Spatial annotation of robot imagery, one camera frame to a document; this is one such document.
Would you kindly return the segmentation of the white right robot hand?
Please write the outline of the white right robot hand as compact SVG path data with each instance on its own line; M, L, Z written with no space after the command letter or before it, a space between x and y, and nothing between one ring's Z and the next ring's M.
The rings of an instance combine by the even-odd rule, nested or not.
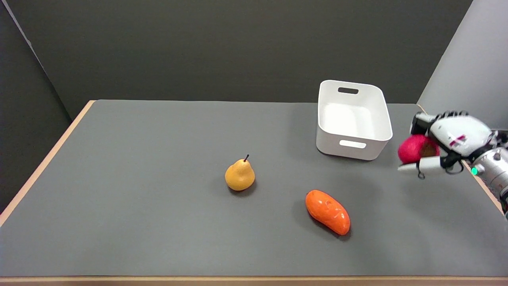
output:
M472 174L489 182L507 178L507 137L467 112L416 113L398 156L398 170L420 179L455 174L453 167L463 160L472 165Z

